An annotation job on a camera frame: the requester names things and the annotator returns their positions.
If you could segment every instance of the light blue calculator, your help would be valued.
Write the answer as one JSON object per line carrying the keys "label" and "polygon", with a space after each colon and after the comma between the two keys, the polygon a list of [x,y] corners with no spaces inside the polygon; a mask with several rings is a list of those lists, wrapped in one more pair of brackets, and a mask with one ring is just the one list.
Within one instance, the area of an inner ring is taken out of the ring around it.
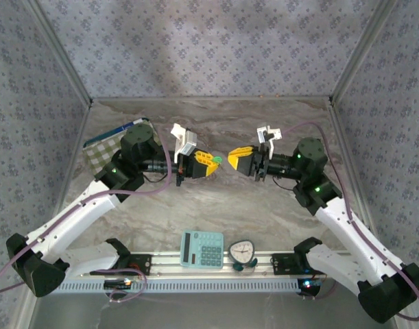
{"label": "light blue calculator", "polygon": [[222,233],[186,230],[180,245],[180,264],[197,269],[223,268]]}

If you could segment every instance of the clock face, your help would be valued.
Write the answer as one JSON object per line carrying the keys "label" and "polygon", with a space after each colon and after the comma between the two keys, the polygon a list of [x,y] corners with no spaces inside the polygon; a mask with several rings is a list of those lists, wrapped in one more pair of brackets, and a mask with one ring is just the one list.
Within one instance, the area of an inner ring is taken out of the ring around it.
{"label": "clock face", "polygon": [[255,250],[251,241],[244,240],[232,244],[229,253],[235,262],[247,264],[252,260]]}

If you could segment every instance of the patterned wallpaper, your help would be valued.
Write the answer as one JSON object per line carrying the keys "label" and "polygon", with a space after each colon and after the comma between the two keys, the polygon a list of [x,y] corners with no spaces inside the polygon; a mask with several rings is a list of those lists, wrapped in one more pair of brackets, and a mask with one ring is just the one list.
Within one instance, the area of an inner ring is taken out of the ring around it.
{"label": "patterned wallpaper", "polygon": [[330,95],[378,0],[40,0],[91,97]]}
{"label": "patterned wallpaper", "polygon": [[338,108],[383,242],[419,264],[419,0],[398,2]]}
{"label": "patterned wallpaper", "polygon": [[[9,236],[50,219],[83,114],[21,3],[0,3],[0,268]],[[9,274],[0,287],[19,281]],[[0,328],[18,294],[0,295]]]}

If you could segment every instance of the marble surface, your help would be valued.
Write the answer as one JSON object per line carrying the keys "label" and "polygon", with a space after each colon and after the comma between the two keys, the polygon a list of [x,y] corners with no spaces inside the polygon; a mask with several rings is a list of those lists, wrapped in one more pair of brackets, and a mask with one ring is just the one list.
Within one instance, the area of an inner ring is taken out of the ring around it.
{"label": "marble surface", "polygon": [[[277,187],[271,179],[255,182],[237,173],[227,161],[231,150],[258,144],[256,127],[262,123],[286,129],[314,120],[327,132],[332,157],[343,171],[324,100],[96,101],[84,139],[139,117],[152,121],[170,149],[175,143],[169,134],[173,123],[190,128],[198,135],[199,148],[224,159],[221,167],[208,178],[186,180],[180,188],[172,183],[166,191],[152,197],[129,197],[82,233],[71,248],[116,237],[132,251],[177,251],[183,230],[191,229],[223,232],[225,249],[236,240],[252,239],[258,250],[288,250],[310,236],[333,249],[343,249],[328,228],[299,206],[292,192]],[[320,137],[314,127],[303,127],[277,141],[275,152],[291,154],[305,136]],[[327,165],[326,173],[336,180],[331,166]],[[92,179],[80,154],[67,202],[77,197]],[[161,184],[147,183],[141,188],[148,191]],[[294,185],[289,180],[280,180],[279,184]]]}

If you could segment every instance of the alarm clock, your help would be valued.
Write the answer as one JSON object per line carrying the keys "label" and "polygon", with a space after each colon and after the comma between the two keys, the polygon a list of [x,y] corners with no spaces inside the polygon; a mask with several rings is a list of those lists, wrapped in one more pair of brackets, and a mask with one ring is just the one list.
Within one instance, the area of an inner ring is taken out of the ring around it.
{"label": "alarm clock", "polygon": [[255,258],[255,246],[251,240],[241,240],[228,248],[229,258],[234,262],[235,271],[243,271],[244,267],[255,267],[258,260]]}

